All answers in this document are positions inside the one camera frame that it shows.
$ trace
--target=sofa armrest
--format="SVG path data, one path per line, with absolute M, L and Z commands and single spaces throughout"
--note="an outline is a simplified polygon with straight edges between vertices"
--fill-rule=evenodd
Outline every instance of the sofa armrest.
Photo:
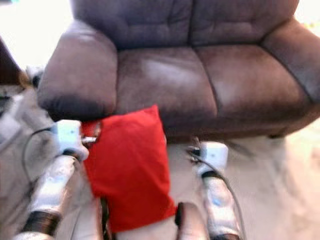
M 311 101 L 320 104 L 320 38 L 291 19 L 261 45 L 291 72 Z
M 116 107 L 118 55 L 103 33 L 75 20 L 44 69 L 38 104 L 54 120 L 94 120 Z

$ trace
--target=cable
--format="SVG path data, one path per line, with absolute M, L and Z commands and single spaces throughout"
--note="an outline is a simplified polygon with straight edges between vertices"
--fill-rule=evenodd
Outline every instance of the cable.
M 220 178 L 222 181 L 224 181 L 226 187 L 228 188 L 228 190 L 230 191 L 233 199 L 234 199 L 234 202 L 235 202 L 235 205 L 236 205 L 236 208 L 237 208 L 237 212 L 238 212 L 238 215 L 239 215 L 239 218 L 240 218 L 240 226 L 241 226 L 241 232 L 242 232 L 242 237 L 243 237 L 243 240 L 246 240 L 247 239 L 247 234 L 246 234 L 246 229 L 245 229 L 245 221 L 244 221 L 244 217 L 243 217 L 243 214 L 242 214 L 242 211 L 241 211 L 241 207 L 240 207 L 240 203 L 237 199 L 237 196 L 235 194 L 235 192 L 233 191 L 228 179 L 226 179 L 220 172 L 218 169 L 216 169 L 212 164 L 202 160 L 202 158 L 198 155 L 195 155 L 194 153 L 188 151 L 188 153 L 194 158 L 196 159 L 195 162 L 199 162 L 199 163 L 202 163 L 202 164 L 205 164 L 207 165 L 209 168 L 212 169 L 212 171 L 214 172 L 214 174 L 217 175 L 218 178 Z
M 39 133 L 46 132 L 46 131 L 50 132 L 50 131 L 51 131 L 51 127 L 42 128 L 42 129 L 39 129 L 39 130 L 33 132 L 33 133 L 28 137 L 28 139 L 26 140 L 26 143 L 25 143 L 25 145 L 24 145 L 24 147 L 23 147 L 23 151 L 22 151 L 22 168 L 23 168 L 23 170 L 24 170 L 24 172 L 25 172 L 26 177 L 28 178 L 28 181 L 29 181 L 31 184 L 32 184 L 32 180 L 31 180 L 31 177 L 30 177 L 29 172 L 28 172 L 28 170 L 27 170 L 27 163 L 26 163 L 26 154 L 27 154 L 28 145 L 29 145 L 29 142 L 32 140 L 32 138 L 33 138 L 35 135 L 37 135 L 37 134 L 39 134 Z

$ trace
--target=black cable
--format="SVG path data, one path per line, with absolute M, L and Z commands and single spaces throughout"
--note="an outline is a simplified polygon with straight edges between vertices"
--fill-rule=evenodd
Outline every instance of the black cable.
M 235 202 L 235 205 L 236 205 L 236 208 L 237 208 L 237 212 L 238 212 L 238 215 L 239 215 L 239 218 L 240 218 L 240 226 L 241 226 L 241 232 L 242 232 L 242 237 L 243 237 L 243 240 L 246 240 L 247 239 L 247 234 L 246 234 L 246 229 L 245 229 L 245 221 L 244 221 L 244 217 L 243 217 L 243 214 L 242 214 L 242 211 L 241 211 L 241 207 L 240 207 L 240 203 L 237 199 L 237 196 L 235 194 L 235 192 L 233 191 L 228 179 L 226 179 L 220 172 L 218 169 L 216 169 L 212 164 L 202 160 L 202 158 L 198 155 L 195 155 L 193 154 L 192 152 L 188 151 L 188 153 L 194 158 L 196 159 L 196 162 L 199 162 L 199 163 L 202 163 L 202 164 L 205 164 L 207 165 L 209 168 L 212 169 L 212 171 L 214 172 L 214 174 L 220 178 L 222 181 L 224 181 L 226 187 L 228 188 L 228 190 L 230 191 L 233 199 L 234 199 L 234 202 Z
M 29 175 L 29 172 L 27 170 L 27 163 L 26 163 L 26 154 L 27 154 L 27 149 L 28 149 L 28 145 L 29 145 L 29 142 L 32 140 L 32 138 L 39 134 L 39 133 L 43 133 L 43 132 L 50 132 L 51 131 L 51 127 L 46 127 L 46 128 L 42 128 L 42 129 L 39 129 L 35 132 L 33 132 L 29 137 L 28 139 L 26 140 L 26 143 L 23 147 L 23 150 L 22 150 L 22 168 L 25 172 L 25 175 L 26 177 L 28 178 L 28 181 L 32 184 L 32 180 L 31 180 L 31 177 Z

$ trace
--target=gray carpet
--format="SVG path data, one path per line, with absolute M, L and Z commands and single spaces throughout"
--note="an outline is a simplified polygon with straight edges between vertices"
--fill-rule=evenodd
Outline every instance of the gray carpet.
M 29 103 L 43 123 L 45 112 Z M 26 219 L 29 182 L 22 168 L 22 148 L 31 130 L 22 132 L 0 152 L 0 240 L 8 240 Z M 314 240 L 320 236 L 320 119 L 282 139 L 232 139 L 226 175 L 243 211 L 248 240 Z M 186 145 L 169 145 L 170 194 L 178 203 L 196 203 L 204 217 L 201 184 L 187 161 Z M 36 137 L 27 151 L 31 179 L 40 175 L 55 154 L 52 136 Z M 60 225 L 58 240 L 92 240 L 93 197 L 83 172 L 75 198 Z M 118 234 L 119 240 L 175 239 L 173 218 Z

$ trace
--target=red pillow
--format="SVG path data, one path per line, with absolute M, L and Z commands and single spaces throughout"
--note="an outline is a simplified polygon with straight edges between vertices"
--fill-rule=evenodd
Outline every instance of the red pillow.
M 84 123 L 84 131 L 91 128 Z M 102 120 L 99 141 L 84 161 L 93 194 L 105 197 L 117 233 L 175 214 L 165 135 L 156 105 Z

